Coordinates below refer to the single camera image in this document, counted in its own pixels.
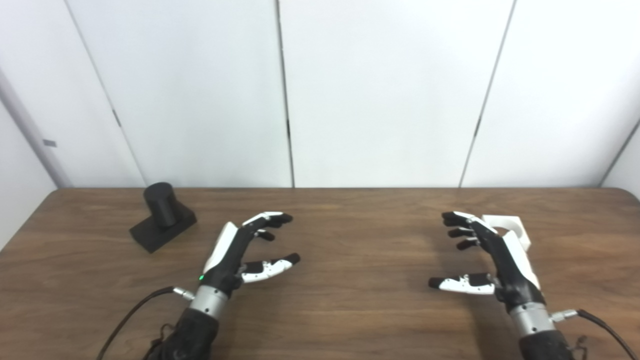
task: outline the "black forearm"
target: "black forearm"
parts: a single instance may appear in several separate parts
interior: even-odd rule
[[[173,332],[149,357],[150,360],[209,360],[218,321],[194,309],[186,309]]]
[[[526,336],[519,345],[525,360],[573,360],[569,345],[558,330]]]

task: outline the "black cable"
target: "black cable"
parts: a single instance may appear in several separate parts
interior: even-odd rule
[[[173,293],[173,286],[169,286],[167,288],[162,288],[160,290],[156,290],[154,292],[152,292],[151,294],[149,294],[147,297],[145,297],[144,299],[140,300],[139,303],[137,303],[126,315],[124,318],[122,318],[122,320],[120,321],[120,323],[118,324],[118,326],[116,326],[115,329],[113,329],[113,332],[111,333],[111,335],[109,335],[109,338],[107,339],[107,341],[104,343],[104,346],[102,347],[102,349],[100,350],[100,352],[98,353],[98,357],[96,357],[96,360],[102,360],[102,357],[104,357],[104,353],[107,352],[107,348],[109,348],[109,345],[111,344],[111,342],[113,341],[113,339],[115,339],[116,335],[118,334],[118,332],[120,332],[120,330],[122,329],[122,327],[124,326],[124,324],[127,322],[127,320],[131,317],[131,315],[133,315],[133,313],[135,313],[142,305],[144,305],[147,301],[151,300],[154,297],[160,296],[162,294],[171,294]]]
[[[625,341],[622,340],[620,335],[618,335],[615,331],[613,331],[613,329],[611,327],[609,327],[607,325],[607,323],[602,321],[602,319],[600,319],[599,317],[597,317],[597,316],[595,316],[595,315],[593,315],[591,313],[588,313],[587,311],[582,310],[582,309],[578,309],[577,312],[578,312],[578,316],[579,317],[585,318],[585,319],[589,320],[590,322],[595,323],[597,326],[605,329],[607,332],[609,332],[609,334],[611,334],[611,336],[613,336],[613,338],[616,339],[616,341],[620,344],[620,346],[622,346],[622,348],[625,349],[625,351],[627,352],[629,357],[631,357],[631,359],[638,360],[638,357],[636,356],[634,351],[631,350],[629,345],[627,345],[627,343],[625,343]]]

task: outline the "black fingertip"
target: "black fingertip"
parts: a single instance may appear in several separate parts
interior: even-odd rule
[[[279,227],[282,227],[282,224],[283,223],[281,223],[281,222],[270,221],[270,222],[267,223],[267,226],[268,227],[274,227],[274,228],[278,229]]]
[[[463,240],[459,243],[456,244],[456,248],[460,251],[462,250],[467,250],[470,247],[474,247],[476,246],[476,242],[475,241],[469,241],[469,240]]]
[[[291,215],[285,214],[285,213],[282,213],[282,215],[280,215],[279,218],[280,218],[280,222],[282,222],[282,223],[292,222],[293,221],[293,217]]]
[[[432,277],[429,279],[429,287],[434,289],[440,289],[440,284],[442,284],[446,278],[444,277]]]
[[[276,236],[274,234],[269,233],[268,231],[258,232],[258,237],[265,239],[267,241],[273,241],[276,239]]]
[[[459,238],[460,236],[469,235],[469,233],[470,233],[470,231],[464,231],[464,230],[458,228],[458,229],[449,230],[449,232],[447,234],[449,234],[450,238]]]
[[[458,221],[458,219],[446,218],[442,223],[444,224],[444,226],[458,226],[460,224],[460,221]]]
[[[292,263],[293,265],[297,264],[300,262],[300,255],[298,255],[297,252],[294,252],[293,254],[289,254],[287,256],[285,256],[284,258],[282,258],[283,260],[287,260],[288,262]]]

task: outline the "black cylindrical object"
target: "black cylindrical object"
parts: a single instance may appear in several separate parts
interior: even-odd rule
[[[159,227],[173,226],[184,218],[170,183],[153,184],[145,189],[143,196],[151,217]]]
[[[196,223],[196,215],[179,202],[170,183],[156,183],[143,197],[151,216],[129,229],[133,240],[152,253]]]

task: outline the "black cylinder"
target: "black cylinder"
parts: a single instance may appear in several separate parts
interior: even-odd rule
[[[170,227],[182,220],[171,184],[153,184],[145,189],[143,196],[151,211],[151,217],[159,227]]]

